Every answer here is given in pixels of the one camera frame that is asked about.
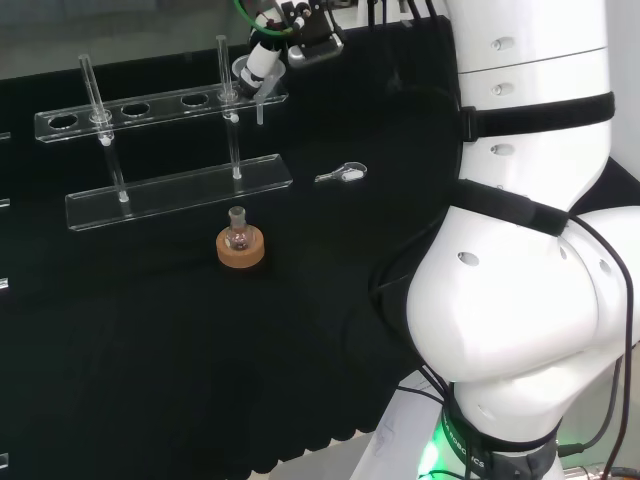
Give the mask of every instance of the black tablecloth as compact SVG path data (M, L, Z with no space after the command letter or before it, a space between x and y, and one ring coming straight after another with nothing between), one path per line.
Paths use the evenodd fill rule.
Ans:
M415 362L369 307L367 276L442 208L456 145L428 22L350 32L347 45L291 72L290 97L265 110L265 127L241 115L242 157L280 153L290 188L82 233L67 230L64 195L108 185L100 146L43 145L33 132L35 112L86 103L79 71L0 83L0 131L13 135L0 145L10 478L246 478L375 428ZM96 73L109 100L215 83L216 65L200 52ZM225 163L225 141L217 117L116 140L127 181ZM367 177L312 183L346 161L366 164ZM611 164L580 208L639 199ZM235 204L266 237L249 272L216 258ZM401 322L406 285L396 287L388 310Z

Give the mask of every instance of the green light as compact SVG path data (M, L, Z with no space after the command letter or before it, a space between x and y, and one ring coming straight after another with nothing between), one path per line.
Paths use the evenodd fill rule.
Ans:
M436 428L436 431L433 432L433 438L422 451L422 458L420 458L420 465L418 466L418 478L428 475L431 470L444 468L443 465L438 465L438 460L440 460L438 447L442 446L442 442L446 443L446 439L444 437L444 430L442 430L442 424L440 424L438 428Z
M420 466L418 467L418 477L428 474L438 463L438 447L433 442L429 442L422 452Z

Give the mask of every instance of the black strap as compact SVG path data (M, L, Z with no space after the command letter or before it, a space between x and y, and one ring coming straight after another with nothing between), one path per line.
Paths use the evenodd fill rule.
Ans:
M554 237L562 234L569 221L564 210L471 180L458 180L453 185L450 204Z
M461 109L463 141L482 137L549 132L565 128L586 127L611 120L615 113L613 92L564 102L524 107L476 110Z
M487 480L541 480L556 459L558 424L549 434L532 442L506 442L485 435L471 425L455 400L453 389L448 405L442 410L442 427L449 446L458 459L466 464L470 456L470 470ZM506 456L495 452L532 453Z

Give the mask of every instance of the small glass vial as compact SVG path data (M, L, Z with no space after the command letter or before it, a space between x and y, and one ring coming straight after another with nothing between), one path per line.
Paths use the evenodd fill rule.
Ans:
M247 250L255 244L255 233L251 225L245 220L246 212L242 207L233 207L229 210L231 225L225 234L225 244L231 250Z

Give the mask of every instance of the round flask on cork ring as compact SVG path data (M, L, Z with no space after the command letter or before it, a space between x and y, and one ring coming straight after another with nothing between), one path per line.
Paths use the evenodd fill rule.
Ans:
M249 268L264 257L264 237L253 225L247 225L242 207L229 210L231 223L218 234L216 249L220 261L231 268Z

